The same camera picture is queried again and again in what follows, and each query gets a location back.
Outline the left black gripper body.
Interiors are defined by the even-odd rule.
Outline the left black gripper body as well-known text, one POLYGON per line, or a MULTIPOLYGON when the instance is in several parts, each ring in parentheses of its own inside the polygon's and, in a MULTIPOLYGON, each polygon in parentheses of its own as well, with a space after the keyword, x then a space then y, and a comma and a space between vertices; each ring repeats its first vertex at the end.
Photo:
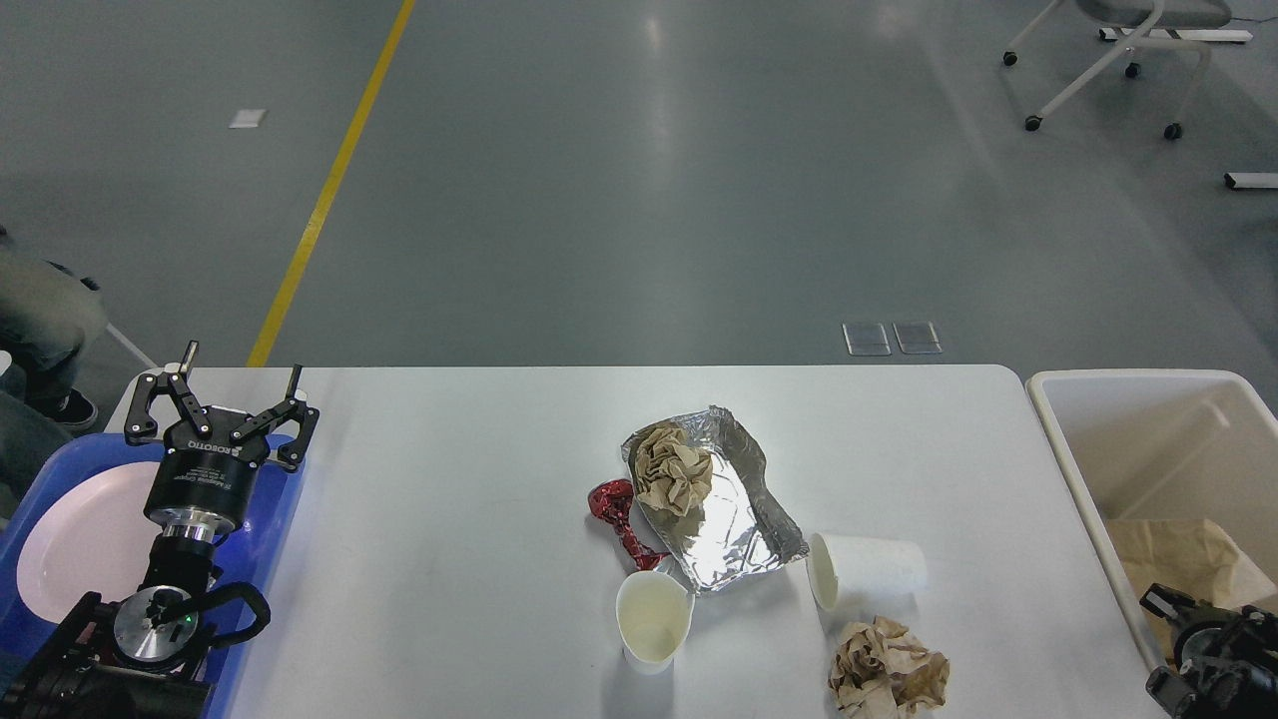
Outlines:
POLYGON ((166 453, 143 504, 165 536, 213 540, 243 526, 270 446, 261 435, 244 446, 231 441, 224 432, 199 438, 187 424, 165 432, 166 453))

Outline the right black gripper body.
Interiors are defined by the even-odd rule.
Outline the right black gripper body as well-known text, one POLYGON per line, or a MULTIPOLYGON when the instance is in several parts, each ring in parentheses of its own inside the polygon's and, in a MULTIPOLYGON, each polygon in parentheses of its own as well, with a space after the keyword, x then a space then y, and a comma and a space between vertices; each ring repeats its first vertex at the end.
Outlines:
POLYGON ((1201 607, 1169 622, 1183 696, 1173 718, 1275 718, 1275 614, 1201 607))

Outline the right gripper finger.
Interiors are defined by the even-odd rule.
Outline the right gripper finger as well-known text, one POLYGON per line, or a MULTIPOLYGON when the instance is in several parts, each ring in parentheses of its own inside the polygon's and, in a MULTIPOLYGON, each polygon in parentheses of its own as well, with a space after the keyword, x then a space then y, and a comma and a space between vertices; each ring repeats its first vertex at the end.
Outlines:
POLYGON ((1169 718, 1199 718, 1197 690, 1168 665, 1158 665, 1146 677, 1145 690, 1169 718))
POLYGON ((1212 624, 1213 608, 1208 602, 1201 602, 1196 596, 1174 590, 1166 584, 1150 584, 1149 587, 1137 596, 1137 605, 1149 610, 1150 614, 1174 628, 1190 628, 1195 624, 1212 624))

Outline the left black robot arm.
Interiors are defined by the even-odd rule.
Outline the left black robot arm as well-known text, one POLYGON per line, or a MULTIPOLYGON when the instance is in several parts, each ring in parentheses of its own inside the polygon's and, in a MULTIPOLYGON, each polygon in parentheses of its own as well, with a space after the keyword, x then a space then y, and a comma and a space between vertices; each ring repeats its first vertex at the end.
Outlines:
POLYGON ((234 646, 268 627, 250 579, 219 549, 247 526, 265 470, 296 473, 320 410, 291 368, 282 400, 261 410, 202 404, 189 384, 198 344, 135 381, 123 427, 128 446, 158 444, 143 502, 157 527, 141 584, 123 599, 83 593, 3 692, 5 718, 202 718, 234 646))

